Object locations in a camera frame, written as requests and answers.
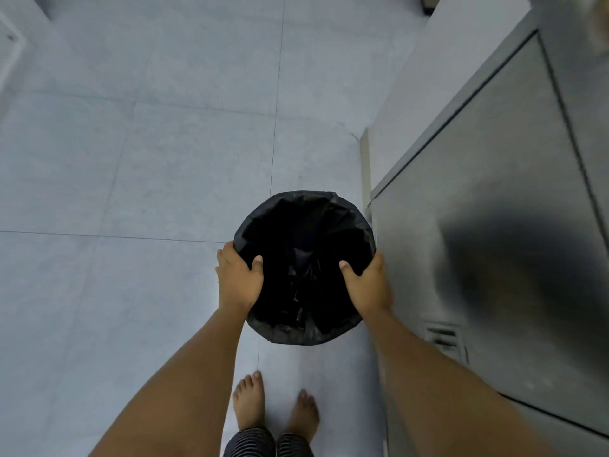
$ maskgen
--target person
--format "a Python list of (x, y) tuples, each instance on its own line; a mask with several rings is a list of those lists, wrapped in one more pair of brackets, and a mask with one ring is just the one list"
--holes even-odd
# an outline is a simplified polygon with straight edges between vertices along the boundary
[[(264, 273), (261, 256), (250, 269), (232, 242), (217, 251), (217, 259), (218, 309), (127, 404), (92, 457), (219, 455), (239, 336)], [(392, 315), (380, 250), (361, 276), (345, 261), (337, 266), (375, 341), (385, 387), (419, 456), (551, 455), (509, 401)], [(232, 401), (239, 432), (226, 446), (226, 457), (312, 456), (309, 443), (320, 417), (306, 391), (298, 394), (277, 442), (264, 428), (260, 372), (239, 382)]]

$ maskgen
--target trash can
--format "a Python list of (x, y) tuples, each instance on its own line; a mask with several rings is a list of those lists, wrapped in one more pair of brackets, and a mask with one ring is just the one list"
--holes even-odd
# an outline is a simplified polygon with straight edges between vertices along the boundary
[(263, 202), (234, 236), (251, 266), (264, 259), (264, 284), (247, 322), (273, 343), (319, 345), (362, 318), (339, 269), (347, 260), (361, 275), (375, 254), (372, 229), (334, 192), (282, 192)]

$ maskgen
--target striped pants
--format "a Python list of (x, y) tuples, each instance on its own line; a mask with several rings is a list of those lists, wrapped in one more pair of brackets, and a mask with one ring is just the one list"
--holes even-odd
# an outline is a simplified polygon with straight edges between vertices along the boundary
[(277, 440), (266, 428), (249, 428), (235, 434), (226, 445), (224, 457), (313, 457), (302, 436), (284, 433)]

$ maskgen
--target bare foot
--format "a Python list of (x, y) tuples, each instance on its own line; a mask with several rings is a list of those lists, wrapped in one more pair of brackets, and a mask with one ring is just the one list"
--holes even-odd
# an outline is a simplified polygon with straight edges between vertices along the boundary
[(264, 385), (258, 370), (239, 382), (232, 395), (232, 407), (239, 431), (264, 424)]
[(302, 390), (296, 399), (285, 431), (300, 435), (310, 443), (317, 431), (317, 425), (319, 425), (319, 411), (315, 398)]

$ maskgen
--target vent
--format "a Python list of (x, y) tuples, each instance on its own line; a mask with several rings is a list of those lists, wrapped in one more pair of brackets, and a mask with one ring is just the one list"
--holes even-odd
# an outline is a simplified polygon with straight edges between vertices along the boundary
[(425, 340), (449, 358), (464, 366), (468, 364), (467, 350), (461, 328), (439, 322), (423, 321)]

